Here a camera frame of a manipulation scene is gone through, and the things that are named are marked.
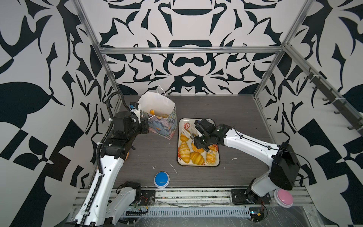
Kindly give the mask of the floral paper gift bag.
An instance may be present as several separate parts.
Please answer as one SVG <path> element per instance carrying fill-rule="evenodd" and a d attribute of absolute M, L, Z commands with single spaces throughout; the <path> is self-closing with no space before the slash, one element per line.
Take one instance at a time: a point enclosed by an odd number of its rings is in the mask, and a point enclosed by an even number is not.
<path fill-rule="evenodd" d="M 160 85 L 138 100 L 141 116 L 148 119 L 149 130 L 166 139 L 172 139 L 177 128 L 176 104 Z"/>

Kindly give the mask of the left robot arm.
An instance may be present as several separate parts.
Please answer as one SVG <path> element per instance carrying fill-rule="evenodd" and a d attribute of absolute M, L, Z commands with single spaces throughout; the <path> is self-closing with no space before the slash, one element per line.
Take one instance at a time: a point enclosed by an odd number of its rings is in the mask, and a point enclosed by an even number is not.
<path fill-rule="evenodd" d="M 67 227 L 114 227 L 126 209 L 141 197 L 137 182 L 122 184 L 117 196 L 110 201 L 114 182 L 139 134 L 148 134 L 147 118 L 139 110 L 119 112 L 111 119 L 112 136 L 98 143 L 97 172 L 79 212 Z"/>

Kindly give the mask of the small fake croissant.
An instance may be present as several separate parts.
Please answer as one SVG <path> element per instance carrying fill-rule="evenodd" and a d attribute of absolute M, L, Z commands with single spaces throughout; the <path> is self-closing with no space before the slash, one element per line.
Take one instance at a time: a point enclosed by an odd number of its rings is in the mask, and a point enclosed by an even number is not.
<path fill-rule="evenodd" d="M 190 137 L 184 135 L 183 133 L 180 134 L 180 140 L 182 142 L 187 142 L 190 139 Z"/>

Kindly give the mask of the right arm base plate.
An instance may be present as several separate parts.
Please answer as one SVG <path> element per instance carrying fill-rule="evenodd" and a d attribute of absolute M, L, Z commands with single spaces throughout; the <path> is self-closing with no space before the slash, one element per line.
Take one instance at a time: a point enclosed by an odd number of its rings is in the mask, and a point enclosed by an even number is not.
<path fill-rule="evenodd" d="M 263 197 L 259 197 L 249 189 L 232 189 L 232 203 L 234 205 L 250 205 L 250 204 L 270 204 L 271 196 L 267 193 Z"/>

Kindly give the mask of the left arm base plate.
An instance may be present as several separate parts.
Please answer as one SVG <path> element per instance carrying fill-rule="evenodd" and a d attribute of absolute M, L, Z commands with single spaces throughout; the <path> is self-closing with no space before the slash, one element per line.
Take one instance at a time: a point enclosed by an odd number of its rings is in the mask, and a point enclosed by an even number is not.
<path fill-rule="evenodd" d="M 137 201 L 137 204 L 140 206 L 147 206 L 154 203 L 156 197 L 155 190 L 142 190 L 140 199 Z"/>

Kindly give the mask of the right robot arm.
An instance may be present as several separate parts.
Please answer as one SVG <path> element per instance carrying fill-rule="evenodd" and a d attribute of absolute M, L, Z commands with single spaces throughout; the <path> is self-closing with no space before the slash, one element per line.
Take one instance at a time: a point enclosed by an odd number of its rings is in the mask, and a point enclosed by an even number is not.
<path fill-rule="evenodd" d="M 254 204 L 272 191 L 291 191 L 301 164 L 293 148 L 264 142 L 225 124 L 209 119 L 182 119 L 179 123 L 178 161 L 184 166 L 219 165 L 219 146 L 235 148 L 268 166 L 268 171 L 252 179 L 246 190 L 233 195 L 235 204 Z"/>

